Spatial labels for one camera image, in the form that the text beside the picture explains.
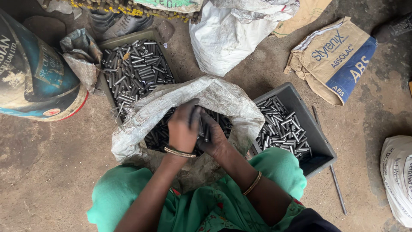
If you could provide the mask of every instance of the hand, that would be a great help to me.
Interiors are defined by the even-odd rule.
[[[199,134],[199,119],[201,107],[195,107],[199,103],[194,98],[181,104],[169,120],[169,146],[181,151],[192,153]]]
[[[211,141],[205,142],[201,140],[201,144],[199,145],[200,149],[204,150],[208,153],[211,157],[217,159],[219,156],[225,154],[233,147],[227,141],[225,134],[223,133],[222,128],[220,125],[212,118],[209,114],[202,110],[200,114],[202,120],[209,125],[210,133],[211,133]]]

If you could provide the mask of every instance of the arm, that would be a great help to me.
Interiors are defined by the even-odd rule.
[[[192,99],[177,108],[168,123],[169,146],[191,153],[199,131],[199,99]],[[142,192],[127,210],[115,232],[157,231],[160,215],[169,188],[187,158],[166,154]]]
[[[204,142],[201,148],[211,155],[226,173],[237,183],[242,192],[245,192],[258,175],[256,171],[239,152],[232,147],[219,124],[208,114],[202,113],[212,134],[212,142]],[[292,198],[275,182],[262,176],[253,190],[246,195],[252,206],[262,219],[273,226],[286,214]]]

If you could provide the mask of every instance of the black shoe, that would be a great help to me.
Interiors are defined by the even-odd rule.
[[[412,31],[412,12],[375,28],[373,37],[378,43],[387,43],[392,38],[408,31]]]

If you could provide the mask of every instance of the white bag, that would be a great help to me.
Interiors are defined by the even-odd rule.
[[[393,216],[412,228],[412,137],[386,138],[381,154],[381,175]]]
[[[265,119],[258,107],[237,85],[212,76],[203,76],[183,84],[161,85],[137,101],[137,113],[113,133],[112,152],[120,163],[133,163],[154,172],[164,153],[148,150],[145,136],[171,107],[193,98],[199,105],[228,116],[233,124],[229,136],[232,144],[245,155],[258,136]],[[225,172],[207,154],[190,159],[178,173],[172,186],[187,192],[221,179]]]
[[[299,10],[299,1],[296,0],[211,0],[217,8],[231,8],[231,14],[239,22],[248,24],[257,19],[268,19],[279,22],[282,14],[288,19]]]
[[[203,7],[201,22],[189,24],[193,52],[200,70],[224,76],[276,28],[276,21],[295,15],[299,7],[297,3],[294,6],[295,10],[273,12],[271,15],[275,17],[271,20],[259,19],[242,24],[232,14],[232,8],[217,8],[208,2]]]

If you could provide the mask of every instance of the styrenix logo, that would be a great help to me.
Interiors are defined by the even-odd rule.
[[[312,52],[312,57],[317,61],[321,61],[323,57],[329,57],[329,53],[333,53],[341,44],[342,39],[345,38],[339,34],[336,29],[336,35],[334,35],[321,49]]]

